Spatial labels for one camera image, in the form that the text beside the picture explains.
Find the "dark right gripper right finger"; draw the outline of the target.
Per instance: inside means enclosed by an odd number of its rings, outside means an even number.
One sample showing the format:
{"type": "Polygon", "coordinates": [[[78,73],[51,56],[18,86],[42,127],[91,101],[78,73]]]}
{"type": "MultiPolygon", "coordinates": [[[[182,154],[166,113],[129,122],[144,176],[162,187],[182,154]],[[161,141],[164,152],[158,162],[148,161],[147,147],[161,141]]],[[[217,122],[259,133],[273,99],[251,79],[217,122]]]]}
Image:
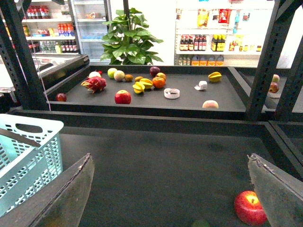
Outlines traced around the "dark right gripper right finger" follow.
{"type": "Polygon", "coordinates": [[[303,225],[303,183],[261,156],[249,156],[251,183],[272,227],[303,225]]]}

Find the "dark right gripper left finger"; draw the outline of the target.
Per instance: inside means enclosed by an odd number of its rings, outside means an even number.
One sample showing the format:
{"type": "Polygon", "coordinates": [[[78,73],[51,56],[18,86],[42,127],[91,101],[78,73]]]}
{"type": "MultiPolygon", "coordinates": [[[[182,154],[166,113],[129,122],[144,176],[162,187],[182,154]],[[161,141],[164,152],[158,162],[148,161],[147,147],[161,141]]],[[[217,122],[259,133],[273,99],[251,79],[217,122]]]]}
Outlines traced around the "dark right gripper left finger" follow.
{"type": "Polygon", "coordinates": [[[5,214],[2,227],[77,227],[89,198],[95,165],[90,153],[34,196],[5,214]]]}

